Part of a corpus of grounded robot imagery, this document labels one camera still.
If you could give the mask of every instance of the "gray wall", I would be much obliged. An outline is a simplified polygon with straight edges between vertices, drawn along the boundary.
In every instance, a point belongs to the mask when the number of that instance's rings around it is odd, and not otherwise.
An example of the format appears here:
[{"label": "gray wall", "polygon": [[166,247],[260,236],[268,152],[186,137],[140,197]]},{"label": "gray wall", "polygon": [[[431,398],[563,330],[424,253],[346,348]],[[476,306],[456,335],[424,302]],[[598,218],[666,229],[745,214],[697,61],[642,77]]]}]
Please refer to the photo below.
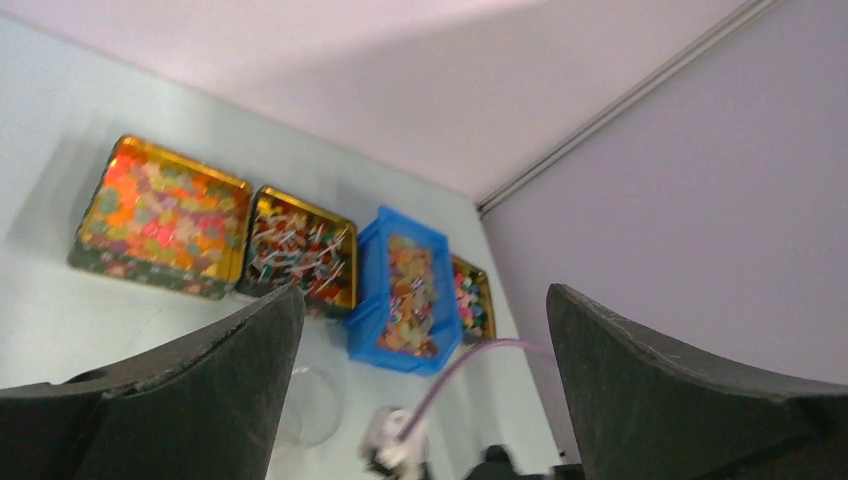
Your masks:
[{"label": "gray wall", "polygon": [[[743,363],[848,384],[848,2],[790,0],[484,218],[520,334],[564,282]],[[576,445],[555,368],[531,359]]]}]

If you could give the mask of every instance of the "metal tin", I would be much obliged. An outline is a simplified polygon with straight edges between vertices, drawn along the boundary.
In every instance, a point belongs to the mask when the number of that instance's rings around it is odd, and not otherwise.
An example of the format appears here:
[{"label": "metal tin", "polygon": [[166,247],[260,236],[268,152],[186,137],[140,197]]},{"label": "metal tin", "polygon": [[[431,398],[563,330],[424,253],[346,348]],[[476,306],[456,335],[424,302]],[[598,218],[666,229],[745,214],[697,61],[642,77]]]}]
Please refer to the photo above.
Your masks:
[{"label": "metal tin", "polygon": [[115,144],[68,262],[222,298],[241,275],[250,184],[133,136]]},{"label": "metal tin", "polygon": [[[469,326],[463,317],[462,342],[466,345],[473,345],[481,341],[496,339],[495,309],[492,305],[492,290],[489,288],[489,279],[486,276],[486,272],[457,255],[451,255],[451,260],[453,261],[454,275],[459,274],[463,277],[470,278],[472,285],[478,290],[475,295],[477,296],[477,303],[482,308],[484,315],[482,325],[479,327],[482,330],[482,335],[475,331],[474,325]],[[456,289],[457,302],[460,303],[460,310],[462,310],[461,297],[463,296],[463,292],[459,285],[456,285]]]},{"label": "metal tin", "polygon": [[357,304],[356,233],[352,221],[264,186],[254,199],[236,291],[261,297],[297,284],[312,314],[342,319]]}]

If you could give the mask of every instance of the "white table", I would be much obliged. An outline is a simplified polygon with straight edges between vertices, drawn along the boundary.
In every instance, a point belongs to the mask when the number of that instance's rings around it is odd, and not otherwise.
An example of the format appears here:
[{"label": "white table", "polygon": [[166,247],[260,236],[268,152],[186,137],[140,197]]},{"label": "white table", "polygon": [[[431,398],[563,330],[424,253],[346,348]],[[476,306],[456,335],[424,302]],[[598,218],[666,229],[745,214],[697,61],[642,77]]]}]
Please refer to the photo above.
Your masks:
[{"label": "white table", "polygon": [[[122,133],[187,153],[255,187],[271,183],[360,228],[385,203],[446,232],[454,252],[489,272],[499,335],[516,335],[468,198],[0,18],[0,388],[63,382],[243,305],[66,266],[73,231]],[[341,327],[320,321],[307,321],[298,362],[335,374],[345,417],[330,441],[271,476],[373,478],[356,457],[372,413],[417,405],[433,379],[348,361]],[[429,421],[437,480],[461,479],[493,443],[508,444],[527,473],[559,461],[521,352],[496,351],[473,362]]]}]

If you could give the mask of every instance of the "blue plastic basket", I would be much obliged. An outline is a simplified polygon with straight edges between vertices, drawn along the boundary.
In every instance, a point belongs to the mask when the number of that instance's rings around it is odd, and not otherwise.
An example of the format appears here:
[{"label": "blue plastic basket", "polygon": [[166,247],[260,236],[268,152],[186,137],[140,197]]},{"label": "blue plastic basket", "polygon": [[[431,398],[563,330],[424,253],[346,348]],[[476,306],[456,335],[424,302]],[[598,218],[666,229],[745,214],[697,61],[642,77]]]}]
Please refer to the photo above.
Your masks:
[{"label": "blue plastic basket", "polygon": [[[433,304],[430,335],[438,353],[418,358],[379,348],[377,340],[389,321],[391,299],[389,236],[402,235],[433,254],[433,283],[438,298]],[[433,375],[442,370],[462,339],[462,322],[456,304],[448,239],[415,220],[380,206],[377,219],[359,233],[360,304],[344,321],[350,358],[404,373]]]}]

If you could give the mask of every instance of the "box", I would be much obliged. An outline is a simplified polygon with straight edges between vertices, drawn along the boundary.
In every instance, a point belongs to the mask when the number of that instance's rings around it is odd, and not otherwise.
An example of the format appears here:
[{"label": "box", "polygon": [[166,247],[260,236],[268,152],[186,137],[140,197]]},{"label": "box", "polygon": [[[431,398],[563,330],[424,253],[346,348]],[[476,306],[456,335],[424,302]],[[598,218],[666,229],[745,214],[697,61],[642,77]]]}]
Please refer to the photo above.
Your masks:
[{"label": "box", "polygon": [[486,272],[457,255],[451,256],[454,288],[462,321],[462,343],[475,345],[497,338],[492,291]]},{"label": "box", "polygon": [[312,314],[342,319],[357,300],[356,225],[272,187],[254,199],[239,293],[296,285]]},{"label": "box", "polygon": [[[391,318],[389,237],[393,235],[411,239],[431,252],[433,287],[438,293],[432,304],[433,324],[429,329],[430,340],[437,347],[432,357],[416,357],[377,346]],[[404,373],[432,375],[441,371],[462,339],[447,237],[381,206],[377,219],[359,234],[359,260],[361,301],[344,321],[350,358]]]},{"label": "box", "polygon": [[222,298],[241,274],[250,185],[133,136],[115,145],[71,266]]}]

